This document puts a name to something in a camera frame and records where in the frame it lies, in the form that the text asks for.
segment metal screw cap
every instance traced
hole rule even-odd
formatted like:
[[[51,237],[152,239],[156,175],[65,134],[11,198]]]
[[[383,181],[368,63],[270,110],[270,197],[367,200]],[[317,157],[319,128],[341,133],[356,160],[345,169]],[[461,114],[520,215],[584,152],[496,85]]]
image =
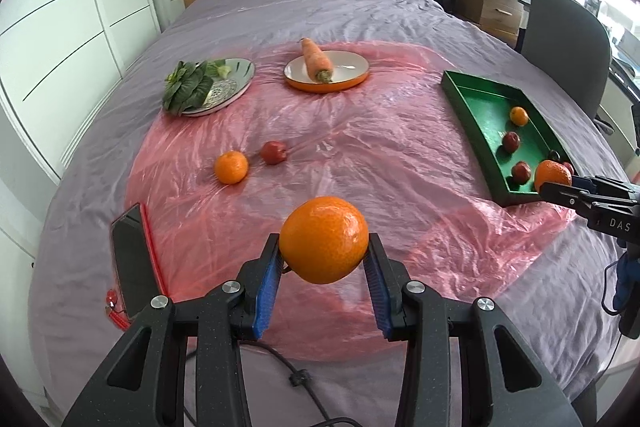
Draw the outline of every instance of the metal screw cap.
[[[495,302],[493,302],[489,297],[481,297],[478,299],[478,308],[482,311],[490,312],[495,308]]]
[[[151,307],[156,310],[166,308],[167,304],[169,304],[169,298],[164,295],[157,295],[151,299]]]
[[[240,283],[238,281],[227,281],[222,285],[224,293],[236,293],[240,291]]]
[[[411,293],[422,293],[424,292],[424,284],[422,284],[420,281],[409,281],[406,284],[406,289]]]

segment white wardrobe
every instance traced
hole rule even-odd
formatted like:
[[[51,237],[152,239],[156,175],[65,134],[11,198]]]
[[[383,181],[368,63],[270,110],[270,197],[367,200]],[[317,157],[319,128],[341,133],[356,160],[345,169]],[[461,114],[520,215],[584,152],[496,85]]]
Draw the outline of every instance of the white wardrobe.
[[[47,207],[82,133],[158,36],[151,0],[0,2],[0,353],[34,405],[27,300]]]
[[[53,180],[158,34],[152,0],[0,2],[0,103]]]

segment plate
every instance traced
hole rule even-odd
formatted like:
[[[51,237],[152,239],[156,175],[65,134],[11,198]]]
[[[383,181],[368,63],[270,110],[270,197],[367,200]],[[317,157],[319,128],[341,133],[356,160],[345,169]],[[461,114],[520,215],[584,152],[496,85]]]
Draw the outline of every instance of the plate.
[[[187,109],[183,116],[205,116],[235,102],[249,88],[255,74],[255,65],[246,58],[227,58],[231,72],[225,80],[213,83],[202,107]]]
[[[357,86],[369,76],[367,59],[357,53],[327,51],[326,56],[334,65],[334,76],[330,84],[311,80],[306,74],[305,57],[294,58],[284,68],[287,84],[307,92],[343,91]]]

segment carrot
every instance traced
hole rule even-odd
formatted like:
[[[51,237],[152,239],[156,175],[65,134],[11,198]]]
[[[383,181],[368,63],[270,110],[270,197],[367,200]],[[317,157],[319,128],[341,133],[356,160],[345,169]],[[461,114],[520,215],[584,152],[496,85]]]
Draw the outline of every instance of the carrot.
[[[305,57],[306,74],[309,75],[309,78],[322,84],[331,83],[334,65],[329,57],[311,39],[302,39],[300,44],[302,45],[302,54]]]

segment pink plastic sheet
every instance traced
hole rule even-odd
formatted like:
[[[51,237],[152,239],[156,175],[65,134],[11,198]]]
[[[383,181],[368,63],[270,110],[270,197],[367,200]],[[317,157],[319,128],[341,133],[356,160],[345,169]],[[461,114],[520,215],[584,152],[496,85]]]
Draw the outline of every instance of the pink plastic sheet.
[[[412,278],[465,301],[499,294],[573,219],[547,203],[500,208],[490,200],[440,89],[442,71],[454,69],[440,55],[392,42],[322,47],[366,57],[369,79],[333,94],[294,90],[282,70],[300,49],[286,44],[248,57],[256,76],[230,107],[202,118],[161,113],[149,130],[127,205],[147,204],[175,301],[235,277],[260,255],[269,233],[316,196],[355,204]],[[285,142],[289,159],[265,165],[257,153],[267,140]],[[212,166],[231,149],[246,154],[250,170],[240,184],[223,186]],[[323,286],[283,276],[264,339],[308,360],[348,359],[389,345],[376,329],[361,268]]]

